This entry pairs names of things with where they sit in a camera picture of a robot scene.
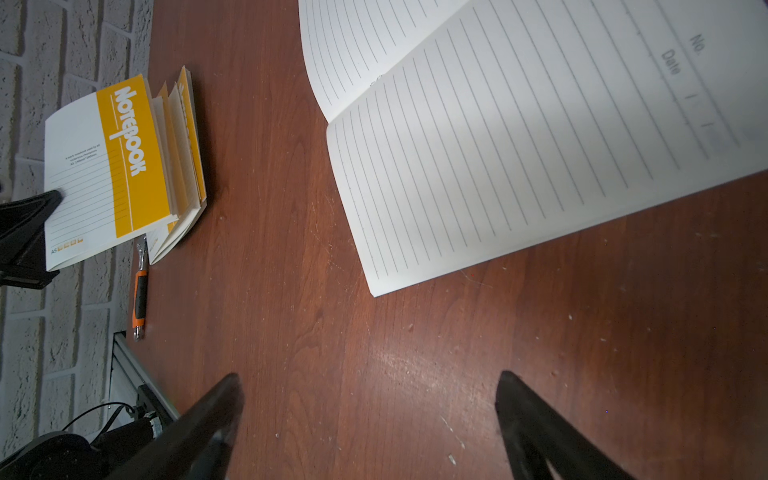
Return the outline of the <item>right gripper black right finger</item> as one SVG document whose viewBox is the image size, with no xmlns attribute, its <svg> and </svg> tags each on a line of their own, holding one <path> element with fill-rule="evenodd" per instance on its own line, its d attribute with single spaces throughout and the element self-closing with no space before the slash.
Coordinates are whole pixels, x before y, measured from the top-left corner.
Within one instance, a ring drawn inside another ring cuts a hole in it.
<svg viewBox="0 0 768 480">
<path fill-rule="evenodd" d="M 630 479 L 511 371 L 500 374 L 495 410 L 515 479 Z"/>
</svg>

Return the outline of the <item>yellow cover notebook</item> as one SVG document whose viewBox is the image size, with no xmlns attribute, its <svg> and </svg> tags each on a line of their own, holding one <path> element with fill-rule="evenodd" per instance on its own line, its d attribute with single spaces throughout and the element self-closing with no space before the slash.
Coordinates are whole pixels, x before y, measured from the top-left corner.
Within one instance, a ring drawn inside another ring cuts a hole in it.
<svg viewBox="0 0 768 480">
<path fill-rule="evenodd" d="M 83 96 L 46 119 L 44 189 L 63 197 L 44 225 L 48 270 L 177 220 L 158 126 L 141 75 Z"/>
<path fill-rule="evenodd" d="M 190 232 L 207 206 L 207 189 L 191 72 L 183 67 L 172 89 L 151 101 L 159 131 L 169 198 L 177 219 L 147 234 L 148 260 L 158 263 Z"/>
</svg>

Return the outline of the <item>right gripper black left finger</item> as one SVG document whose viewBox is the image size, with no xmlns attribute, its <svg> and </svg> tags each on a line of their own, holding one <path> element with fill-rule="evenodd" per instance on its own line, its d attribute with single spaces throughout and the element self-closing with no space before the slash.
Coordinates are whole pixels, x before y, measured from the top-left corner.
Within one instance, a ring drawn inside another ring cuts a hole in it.
<svg viewBox="0 0 768 480">
<path fill-rule="evenodd" d="M 111 479 L 225 479 L 245 395 L 238 374 L 224 376 Z"/>
</svg>

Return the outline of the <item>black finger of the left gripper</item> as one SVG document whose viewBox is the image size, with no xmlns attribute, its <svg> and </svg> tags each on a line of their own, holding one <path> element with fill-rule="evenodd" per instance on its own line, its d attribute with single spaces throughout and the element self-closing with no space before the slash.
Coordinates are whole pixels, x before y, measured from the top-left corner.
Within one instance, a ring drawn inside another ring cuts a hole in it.
<svg viewBox="0 0 768 480">
<path fill-rule="evenodd" d="M 51 190 L 1 206 L 1 285 L 42 290 L 59 273 L 46 267 L 45 221 L 63 200 Z"/>
</svg>

